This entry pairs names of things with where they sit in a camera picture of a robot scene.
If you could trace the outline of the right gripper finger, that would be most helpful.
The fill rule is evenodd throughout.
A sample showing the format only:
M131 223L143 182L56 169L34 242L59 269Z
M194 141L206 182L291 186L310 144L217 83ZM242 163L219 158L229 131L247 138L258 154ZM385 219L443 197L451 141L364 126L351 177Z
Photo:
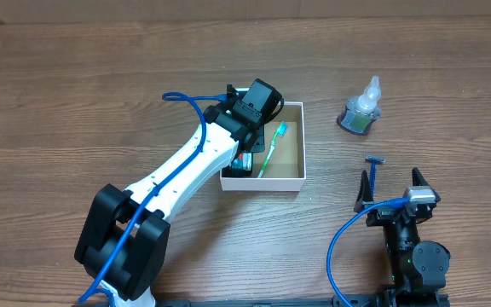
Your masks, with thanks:
M425 180L420 170L417 167L412 168L412 180L413 186L427 186L430 187L430 184ZM440 195L435 191L435 189L431 189L433 194L435 195L435 202L438 203L441 200Z
M366 208L372 206L373 202L373 192L369 180L367 171L361 173L361 182L359 192L354 205L354 212L360 213Z

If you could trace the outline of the green white soap packet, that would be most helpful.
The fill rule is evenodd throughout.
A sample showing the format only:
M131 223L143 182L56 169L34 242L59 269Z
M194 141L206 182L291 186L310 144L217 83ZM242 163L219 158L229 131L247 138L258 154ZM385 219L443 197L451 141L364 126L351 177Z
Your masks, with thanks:
M253 171L253 153L243 152L235 158L229 167L230 177L249 177Z

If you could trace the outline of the green white toothbrush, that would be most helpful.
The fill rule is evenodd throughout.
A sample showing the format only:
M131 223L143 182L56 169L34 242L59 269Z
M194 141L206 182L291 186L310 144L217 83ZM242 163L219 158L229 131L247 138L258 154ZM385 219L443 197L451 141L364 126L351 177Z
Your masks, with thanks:
M276 140L278 138L282 138L286 134L287 129L288 129L287 123L284 121L281 121L279 123L277 129L275 130L275 133L272 136L269 151L268 151L267 156L263 162L262 168L259 171L259 174L257 175L258 178L262 178L263 175L265 174L265 172L268 168L269 161L270 161L270 159L271 159L271 157L275 151L275 148L276 148Z

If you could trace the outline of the blue disposable razor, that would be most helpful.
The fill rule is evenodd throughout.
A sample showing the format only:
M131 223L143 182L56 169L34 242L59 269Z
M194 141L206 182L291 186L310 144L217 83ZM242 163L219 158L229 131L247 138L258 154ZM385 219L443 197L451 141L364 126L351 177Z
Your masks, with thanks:
M380 164L383 164L385 162L385 158L367 155L366 156L366 162L371 164L370 173L369 173L369 186L370 186L372 195L375 195L377 166Z

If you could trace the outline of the purple hand soap pump bottle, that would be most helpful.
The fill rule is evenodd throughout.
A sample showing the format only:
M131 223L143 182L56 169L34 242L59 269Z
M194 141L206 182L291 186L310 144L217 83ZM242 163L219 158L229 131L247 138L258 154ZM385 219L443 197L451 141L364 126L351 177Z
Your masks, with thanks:
M337 124L351 134L366 136L381 116L380 98L379 76L373 76L361 95L347 100L345 109L337 117Z

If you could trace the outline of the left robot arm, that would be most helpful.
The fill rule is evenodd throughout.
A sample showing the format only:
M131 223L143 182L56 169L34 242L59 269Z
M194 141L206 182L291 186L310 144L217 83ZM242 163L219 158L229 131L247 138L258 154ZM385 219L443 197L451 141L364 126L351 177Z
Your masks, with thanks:
M109 306L154 304L150 286L164 265L171 221L208 179L251 150L260 128L285 105L283 95L259 78L246 90L229 85L207 96L206 109L198 96L167 92L162 98L188 103L199 126L150 175L125 189L108 184L95 195L74 253L94 279L79 306L95 295Z

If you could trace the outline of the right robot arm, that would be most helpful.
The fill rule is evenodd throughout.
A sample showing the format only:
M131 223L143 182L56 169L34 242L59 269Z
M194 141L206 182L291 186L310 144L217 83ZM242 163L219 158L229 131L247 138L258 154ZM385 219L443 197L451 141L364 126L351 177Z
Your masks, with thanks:
M361 298L362 306L408 307L449 306L448 296L438 291L446 286L450 262L449 250L434 241L421 240L417 225L432 218L441 200L421 175L412 169L413 185L403 197L409 202L400 207L375 209L373 191L366 171L361 183L354 211L368 209L366 226L381 227L390 260L391 285L383 285L372 296Z

